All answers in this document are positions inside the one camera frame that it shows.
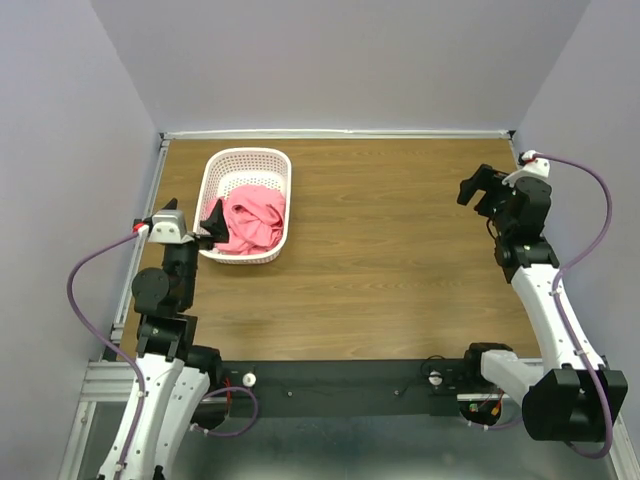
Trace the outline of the pink t shirt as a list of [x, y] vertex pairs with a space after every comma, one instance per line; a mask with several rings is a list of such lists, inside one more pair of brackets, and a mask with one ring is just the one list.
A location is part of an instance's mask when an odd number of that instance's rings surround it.
[[207, 206], [210, 214], [222, 201], [229, 241], [216, 248], [227, 255], [253, 255], [272, 250], [281, 240], [286, 201], [277, 190], [263, 185], [242, 185]]

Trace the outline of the white plastic laundry basket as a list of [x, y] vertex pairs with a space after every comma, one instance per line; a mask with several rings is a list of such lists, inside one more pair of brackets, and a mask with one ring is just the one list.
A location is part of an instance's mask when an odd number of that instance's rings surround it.
[[214, 154], [207, 162], [202, 176], [196, 210], [194, 230], [203, 233], [200, 222], [213, 210], [218, 199], [228, 199], [229, 194], [241, 187], [262, 186], [278, 192], [284, 201], [282, 233], [272, 248], [264, 252], [236, 255], [220, 252], [216, 247], [200, 253], [222, 264], [265, 264], [275, 260], [284, 247], [289, 230], [292, 193], [292, 165], [283, 152], [270, 148], [230, 148]]

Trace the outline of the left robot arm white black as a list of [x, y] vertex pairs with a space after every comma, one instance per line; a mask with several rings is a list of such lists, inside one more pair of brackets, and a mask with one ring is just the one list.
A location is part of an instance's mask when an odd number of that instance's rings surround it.
[[133, 278], [137, 330], [134, 381], [101, 479], [167, 479], [197, 405], [222, 380], [218, 350], [197, 346], [197, 319], [188, 314], [200, 250], [225, 243], [229, 231], [217, 201], [195, 231], [171, 200], [138, 224], [143, 238], [163, 246], [160, 266]]

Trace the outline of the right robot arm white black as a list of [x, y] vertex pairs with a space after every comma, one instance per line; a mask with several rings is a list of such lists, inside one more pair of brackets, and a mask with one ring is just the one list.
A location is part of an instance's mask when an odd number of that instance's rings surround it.
[[482, 164], [460, 184], [460, 205], [483, 194], [474, 209], [496, 230], [496, 262], [528, 315], [542, 358], [535, 368], [506, 346], [473, 344], [460, 379], [474, 392], [499, 387], [519, 405], [534, 440], [609, 448], [628, 383], [594, 350], [564, 291], [560, 263], [543, 235], [552, 205], [548, 174], [541, 161], [511, 174]]

